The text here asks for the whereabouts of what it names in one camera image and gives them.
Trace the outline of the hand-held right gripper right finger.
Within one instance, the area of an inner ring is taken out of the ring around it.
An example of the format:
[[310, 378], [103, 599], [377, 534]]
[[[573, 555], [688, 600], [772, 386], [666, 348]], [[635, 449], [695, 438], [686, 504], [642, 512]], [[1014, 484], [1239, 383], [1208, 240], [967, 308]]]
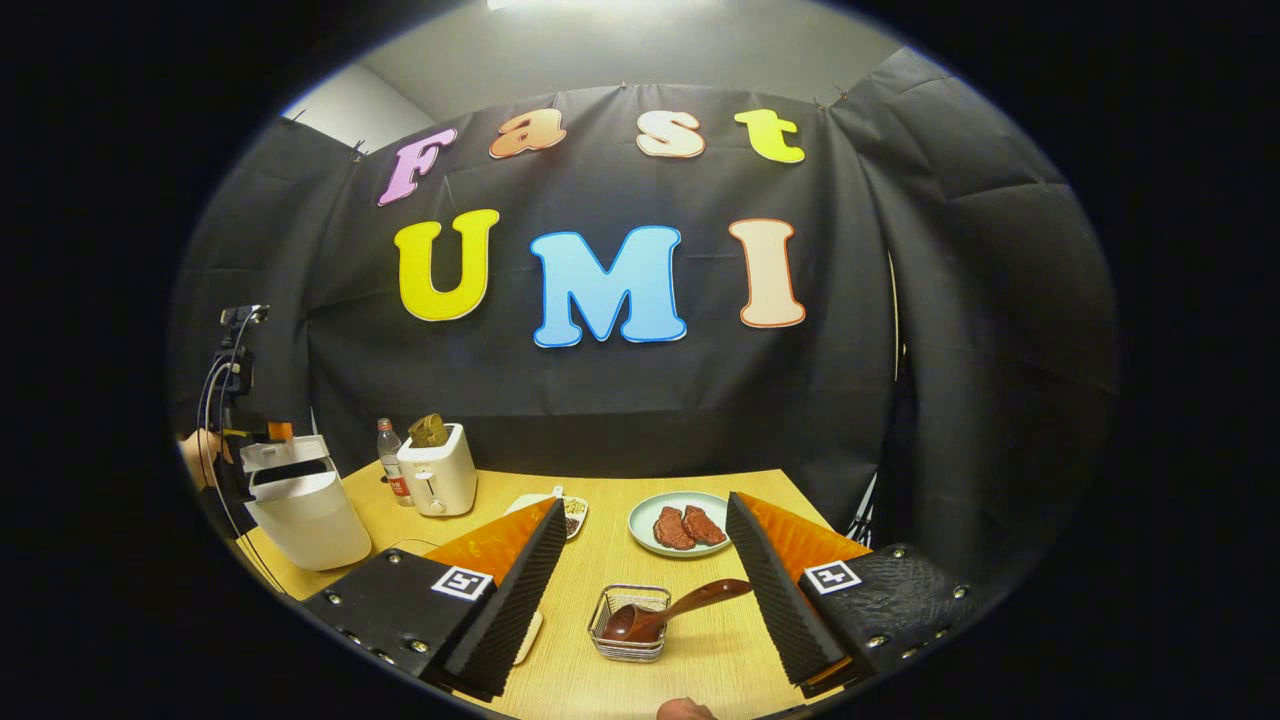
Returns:
[[785, 675], [806, 697], [896, 673], [979, 609], [979, 585], [910, 544], [869, 550], [750, 495], [730, 495], [724, 529]]

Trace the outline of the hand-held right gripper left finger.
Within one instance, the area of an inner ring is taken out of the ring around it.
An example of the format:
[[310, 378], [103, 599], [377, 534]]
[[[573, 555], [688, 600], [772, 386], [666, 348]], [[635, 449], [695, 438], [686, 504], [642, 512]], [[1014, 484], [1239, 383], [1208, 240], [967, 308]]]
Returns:
[[567, 538], [549, 497], [426, 555], [389, 548], [302, 601], [356, 650], [489, 701], [504, 692]]

